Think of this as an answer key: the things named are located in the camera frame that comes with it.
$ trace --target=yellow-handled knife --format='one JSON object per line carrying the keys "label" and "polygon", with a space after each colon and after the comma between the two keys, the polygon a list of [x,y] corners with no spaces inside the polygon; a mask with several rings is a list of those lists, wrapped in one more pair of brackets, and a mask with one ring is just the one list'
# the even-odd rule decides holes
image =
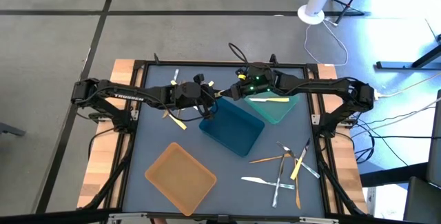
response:
{"label": "yellow-handled knife", "polygon": [[266,101],[273,101],[273,102],[278,102],[278,103],[288,103],[289,102],[289,98],[288,97],[276,97],[276,98],[267,98],[267,99],[255,99],[255,98],[250,98],[250,101],[259,101],[259,102],[266,102]]}
{"label": "yellow-handled knife", "polygon": [[300,165],[302,164],[302,160],[305,157],[306,152],[308,151],[310,139],[308,139],[308,142],[306,142],[305,148],[303,148],[302,155],[300,155],[300,158],[298,159],[298,162],[294,168],[294,171],[291,174],[291,179],[294,180],[297,177],[298,171],[300,169]]}

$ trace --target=table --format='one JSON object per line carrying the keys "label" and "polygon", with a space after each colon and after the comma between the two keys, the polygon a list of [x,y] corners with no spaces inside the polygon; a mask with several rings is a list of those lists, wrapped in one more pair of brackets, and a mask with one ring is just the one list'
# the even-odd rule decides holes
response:
{"label": "table", "polygon": [[[142,61],[135,61],[132,59],[117,59],[114,64],[114,69],[110,80],[116,83],[124,84],[130,84],[132,82],[134,85],[140,86],[143,78],[145,78],[142,65]],[[336,71],[333,66],[317,65],[316,69],[321,79],[336,78]],[[312,77],[314,74],[313,72],[310,72],[309,75]],[[318,97],[319,96],[316,96],[315,94],[312,96],[314,109],[317,111],[315,114],[318,114]],[[333,111],[342,103],[340,98],[331,95],[324,95],[323,100],[327,112]],[[126,107],[125,100],[108,99],[108,101],[118,108],[123,109]],[[136,103],[130,104],[134,108],[136,107]],[[97,132],[101,132],[111,127],[112,124],[110,122],[99,123]],[[343,134],[349,134],[349,131],[344,128],[339,127],[337,131]],[[109,132],[95,139],[88,167],[85,172],[78,207],[89,203],[93,196],[103,186],[104,182],[110,175],[112,167],[115,166],[116,162],[121,159],[121,155],[125,152],[128,140],[128,135],[120,136],[119,138],[118,134],[114,132]],[[334,153],[335,168],[340,184],[343,186],[346,193],[348,193],[349,197],[356,203],[356,205],[362,211],[366,212],[367,207],[362,193],[360,176],[358,173],[351,141],[347,140],[347,138],[343,136],[336,136],[335,138],[332,138],[331,147]],[[324,152],[325,159],[327,159],[327,155],[328,153]],[[126,181],[122,180],[122,178],[123,177],[120,176],[118,181],[115,183],[111,196],[107,197],[100,207],[115,207],[121,204],[123,197],[121,196],[120,188],[123,184],[127,183]],[[337,213],[338,201],[336,200],[330,182],[327,181],[326,185],[327,195],[329,198],[327,202],[329,203],[330,212]]]}

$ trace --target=knife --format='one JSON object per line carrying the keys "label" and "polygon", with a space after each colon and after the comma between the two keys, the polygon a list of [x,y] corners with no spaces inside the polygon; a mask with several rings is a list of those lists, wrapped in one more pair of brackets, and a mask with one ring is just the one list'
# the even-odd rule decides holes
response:
{"label": "knife", "polygon": [[258,102],[266,102],[266,101],[273,101],[273,102],[279,102],[279,103],[288,103],[289,98],[267,98],[267,99],[249,99],[250,101],[258,101]]}
{"label": "knife", "polygon": [[[266,185],[272,185],[272,186],[276,186],[277,185],[277,183],[270,183],[270,182],[267,182],[267,181],[265,181],[265,180],[263,180],[261,178],[255,178],[255,177],[250,177],[250,176],[244,176],[244,177],[242,177],[240,179],[246,180],[246,181],[250,181],[250,182],[255,182],[255,183],[262,183],[262,184],[266,184]],[[285,185],[284,183],[280,183],[279,186],[283,187],[285,189],[290,189],[290,190],[296,189],[296,186],[294,186],[294,185]]]}
{"label": "knife", "polygon": [[300,165],[302,164],[302,160],[305,157],[306,152],[308,151],[310,142],[311,142],[311,139],[308,139],[308,142],[306,142],[305,148],[303,148],[302,155],[300,155],[300,158],[298,159],[298,163],[297,163],[296,167],[294,168],[294,171],[291,174],[292,180],[296,179],[296,177],[297,177],[298,170],[300,169]]}
{"label": "knife", "polygon": [[[297,160],[296,155],[294,155],[294,153],[292,152],[291,149],[289,149],[288,147],[286,147],[285,145],[283,145],[282,143],[277,141],[277,145],[279,145],[282,149],[284,149],[293,159]],[[315,170],[313,170],[312,168],[310,168],[308,165],[306,165],[305,163],[301,162],[302,166],[308,170],[309,172],[311,172],[311,174],[313,174],[317,179],[320,178],[319,173],[317,173]]]}
{"label": "knife", "polygon": [[282,176],[283,173],[283,162],[285,162],[285,156],[282,157],[282,160],[280,161],[280,167],[278,168],[276,190],[274,191],[273,205],[272,205],[274,208],[277,207],[278,188],[280,187],[280,176]]}

